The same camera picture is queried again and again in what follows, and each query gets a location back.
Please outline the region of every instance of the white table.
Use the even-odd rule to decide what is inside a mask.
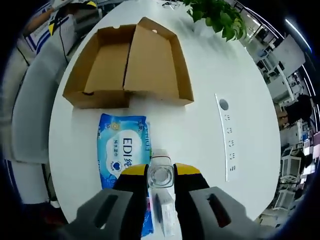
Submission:
[[[86,36],[61,80],[51,115],[49,161],[58,201],[66,219],[101,190],[97,131],[102,113],[145,115],[153,148],[166,149],[174,162],[198,168],[211,187],[218,186],[246,207],[255,219],[274,197],[280,168],[280,134],[268,88],[239,41],[220,35],[201,38],[183,7],[164,1],[125,1]],[[136,24],[148,17],[177,34],[191,79],[194,103],[177,107],[134,97],[128,109],[77,109],[62,93],[75,61],[99,28]],[[236,116],[239,176],[226,182],[225,150],[215,93],[228,94]]]

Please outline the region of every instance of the electrical socket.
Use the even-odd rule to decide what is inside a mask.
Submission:
[[[233,112],[233,104],[230,99],[227,95],[215,94],[223,132],[226,182],[235,180],[239,174],[237,131],[234,124],[236,116]]]

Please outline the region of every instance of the green leaves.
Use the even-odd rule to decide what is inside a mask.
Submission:
[[[183,0],[191,9],[187,13],[196,22],[205,18],[205,24],[216,33],[222,31],[222,37],[238,40],[247,36],[247,27],[240,13],[224,0]]]

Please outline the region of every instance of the open cardboard box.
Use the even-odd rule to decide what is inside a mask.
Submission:
[[[126,108],[130,95],[179,105],[194,101],[178,37],[143,17],[138,24],[99,29],[69,75],[63,96],[78,108]]]

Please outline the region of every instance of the wet wipes package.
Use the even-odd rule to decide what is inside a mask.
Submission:
[[[151,142],[145,116],[102,114],[98,127],[97,157],[102,188],[113,188],[121,172],[137,164],[149,164]],[[141,236],[153,233],[150,207]]]

